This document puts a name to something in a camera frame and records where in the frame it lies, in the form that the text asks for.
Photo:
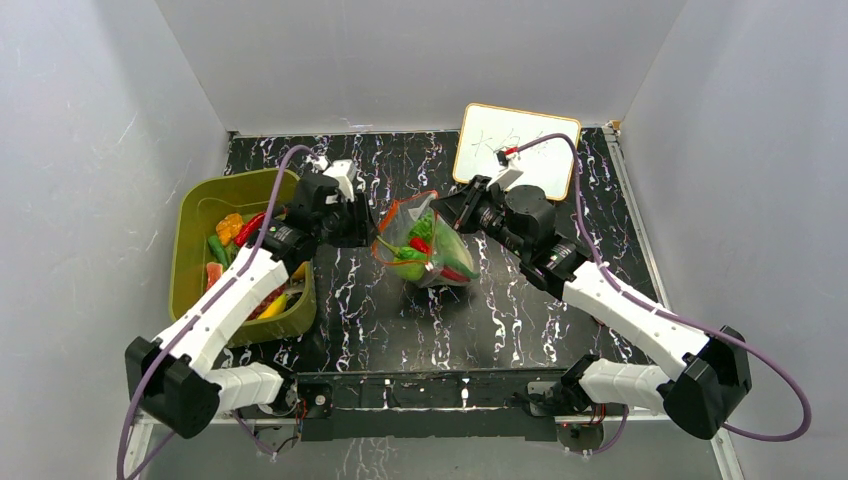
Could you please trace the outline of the yellow banana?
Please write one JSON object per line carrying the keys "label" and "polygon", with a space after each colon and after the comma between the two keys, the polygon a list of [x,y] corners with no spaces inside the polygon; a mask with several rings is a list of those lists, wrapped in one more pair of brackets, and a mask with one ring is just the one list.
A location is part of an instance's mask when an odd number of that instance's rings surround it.
{"label": "yellow banana", "polygon": [[286,294],[279,295],[260,312],[256,319],[267,319],[280,315],[286,310],[287,303],[288,296]]}

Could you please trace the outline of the light green round fruit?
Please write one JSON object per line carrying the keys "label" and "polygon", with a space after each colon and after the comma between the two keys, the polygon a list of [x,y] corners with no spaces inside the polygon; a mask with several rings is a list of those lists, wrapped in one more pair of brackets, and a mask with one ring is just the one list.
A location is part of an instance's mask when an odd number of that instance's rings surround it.
{"label": "light green round fruit", "polygon": [[427,275],[427,269],[421,262],[400,262],[391,266],[392,271],[401,279],[419,283]]}

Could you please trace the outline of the dark green cucumber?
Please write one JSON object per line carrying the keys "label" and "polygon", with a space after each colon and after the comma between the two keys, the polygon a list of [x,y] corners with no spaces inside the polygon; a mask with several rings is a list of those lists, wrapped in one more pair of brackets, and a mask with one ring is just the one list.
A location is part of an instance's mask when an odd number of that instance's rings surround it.
{"label": "dark green cucumber", "polygon": [[216,262],[219,263],[224,270],[226,270],[230,265],[230,259],[226,248],[223,246],[218,236],[209,236],[207,238],[207,245],[211,253],[213,254]]}

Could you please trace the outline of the orange tangerine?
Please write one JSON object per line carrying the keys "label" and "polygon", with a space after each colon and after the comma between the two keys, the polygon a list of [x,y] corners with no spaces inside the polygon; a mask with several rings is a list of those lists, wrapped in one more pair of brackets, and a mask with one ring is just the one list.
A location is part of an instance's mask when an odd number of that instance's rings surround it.
{"label": "orange tangerine", "polygon": [[301,282],[305,279],[308,263],[303,262],[299,267],[290,274],[290,280],[293,282]]}

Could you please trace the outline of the green chili pepper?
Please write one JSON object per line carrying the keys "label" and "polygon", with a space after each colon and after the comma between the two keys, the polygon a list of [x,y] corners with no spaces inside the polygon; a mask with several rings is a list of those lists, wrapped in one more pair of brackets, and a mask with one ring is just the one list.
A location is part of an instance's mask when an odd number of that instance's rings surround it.
{"label": "green chili pepper", "polygon": [[394,258],[394,262],[427,261],[428,260],[428,255],[426,253],[420,252],[417,249],[415,249],[414,247],[411,247],[411,246],[397,247],[397,246],[394,246],[394,245],[390,244],[389,242],[387,242],[381,236],[377,237],[377,241],[392,253],[393,258]]}

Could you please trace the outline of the watermelon slice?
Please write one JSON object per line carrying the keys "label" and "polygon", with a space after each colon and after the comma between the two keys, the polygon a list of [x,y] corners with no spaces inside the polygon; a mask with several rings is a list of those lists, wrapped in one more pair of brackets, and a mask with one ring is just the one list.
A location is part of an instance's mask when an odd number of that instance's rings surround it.
{"label": "watermelon slice", "polygon": [[208,262],[205,264],[206,287],[205,290],[210,290],[214,284],[222,277],[224,266],[218,262]]}

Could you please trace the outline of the olive green plastic basket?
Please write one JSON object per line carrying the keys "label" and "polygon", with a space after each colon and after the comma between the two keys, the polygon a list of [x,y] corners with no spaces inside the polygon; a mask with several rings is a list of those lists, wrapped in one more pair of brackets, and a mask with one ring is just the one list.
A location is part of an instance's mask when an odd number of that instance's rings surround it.
{"label": "olive green plastic basket", "polygon": [[[171,268],[169,306],[176,321],[204,294],[207,285],[206,264],[215,260],[207,238],[226,215],[239,213],[250,218],[265,210],[275,169],[257,170],[203,181],[183,198],[176,224]],[[305,268],[304,291],[299,299],[280,315],[253,319],[241,325],[228,346],[298,337],[313,325],[317,312],[312,265]]]}

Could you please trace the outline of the green lettuce head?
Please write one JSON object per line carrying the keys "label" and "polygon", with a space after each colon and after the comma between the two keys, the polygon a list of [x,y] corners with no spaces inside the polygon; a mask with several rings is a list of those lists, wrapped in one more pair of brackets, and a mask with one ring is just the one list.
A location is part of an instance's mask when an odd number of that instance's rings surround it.
{"label": "green lettuce head", "polygon": [[470,252],[460,235],[432,210],[415,220],[407,233],[424,239],[432,248],[428,260],[441,270],[442,277],[453,282],[468,283],[479,278]]}

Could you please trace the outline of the white board orange frame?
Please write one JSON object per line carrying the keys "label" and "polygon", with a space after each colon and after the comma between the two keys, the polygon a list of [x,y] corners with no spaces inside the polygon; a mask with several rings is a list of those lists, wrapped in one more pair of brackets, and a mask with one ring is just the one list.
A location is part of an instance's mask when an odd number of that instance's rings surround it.
{"label": "white board orange frame", "polygon": [[467,184],[476,175],[498,177],[506,166],[496,154],[510,150],[508,160],[521,175],[503,188],[535,185],[548,199],[561,201],[570,188],[572,148],[581,128],[572,118],[471,103],[463,117],[453,179]]}

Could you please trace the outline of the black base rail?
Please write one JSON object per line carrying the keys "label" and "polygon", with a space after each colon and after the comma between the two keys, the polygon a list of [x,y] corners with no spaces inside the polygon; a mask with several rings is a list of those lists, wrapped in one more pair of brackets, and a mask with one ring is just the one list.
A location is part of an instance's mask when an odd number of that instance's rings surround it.
{"label": "black base rail", "polygon": [[522,437],[554,442],[562,420],[598,420],[603,407],[563,369],[431,372],[278,372],[254,363],[211,371],[164,367],[148,383],[127,370],[140,407],[179,436],[226,414],[287,418],[306,442],[345,438]]}

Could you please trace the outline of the clear zip top bag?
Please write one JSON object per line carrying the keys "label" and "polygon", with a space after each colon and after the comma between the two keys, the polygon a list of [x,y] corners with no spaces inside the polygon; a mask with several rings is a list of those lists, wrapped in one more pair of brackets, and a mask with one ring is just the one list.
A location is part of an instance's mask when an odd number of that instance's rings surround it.
{"label": "clear zip top bag", "polygon": [[436,213],[435,191],[395,200],[377,225],[371,253],[388,272],[420,288],[467,286],[479,268],[461,236]]}

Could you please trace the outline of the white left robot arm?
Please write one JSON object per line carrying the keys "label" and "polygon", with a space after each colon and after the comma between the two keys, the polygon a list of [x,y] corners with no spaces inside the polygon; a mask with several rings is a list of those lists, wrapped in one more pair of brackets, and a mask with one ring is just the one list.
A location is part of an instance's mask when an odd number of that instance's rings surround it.
{"label": "white left robot arm", "polygon": [[283,208],[268,207],[260,231],[222,277],[154,340],[125,351],[132,409],[142,409],[182,438],[203,431],[221,412],[263,405],[275,416],[294,411],[297,387],[271,367],[216,369],[213,364],[248,316],[319,245],[366,247],[376,237],[356,171],[339,161],[303,175]]}

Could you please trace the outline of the orange bumpy fruit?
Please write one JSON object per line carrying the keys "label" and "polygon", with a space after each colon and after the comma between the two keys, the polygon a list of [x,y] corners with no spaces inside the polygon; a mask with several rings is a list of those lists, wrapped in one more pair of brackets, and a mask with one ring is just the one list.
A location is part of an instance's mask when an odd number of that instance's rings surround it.
{"label": "orange bumpy fruit", "polygon": [[228,214],[215,226],[216,236],[223,247],[228,247],[243,227],[244,220],[240,214]]}

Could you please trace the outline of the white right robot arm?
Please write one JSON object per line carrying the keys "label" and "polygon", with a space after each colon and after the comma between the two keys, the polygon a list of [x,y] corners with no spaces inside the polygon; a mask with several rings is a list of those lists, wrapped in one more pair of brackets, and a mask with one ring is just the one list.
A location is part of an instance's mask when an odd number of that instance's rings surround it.
{"label": "white right robot arm", "polygon": [[667,415],[688,434],[712,439],[751,389],[743,337],[724,327],[704,333],[596,264],[579,241],[556,228],[557,212],[542,189],[504,193],[484,176],[432,201],[438,219],[462,234],[484,232],[520,260],[537,289],[595,317],[652,360],[614,363],[590,355],[562,378],[565,405],[577,414],[603,403]]}

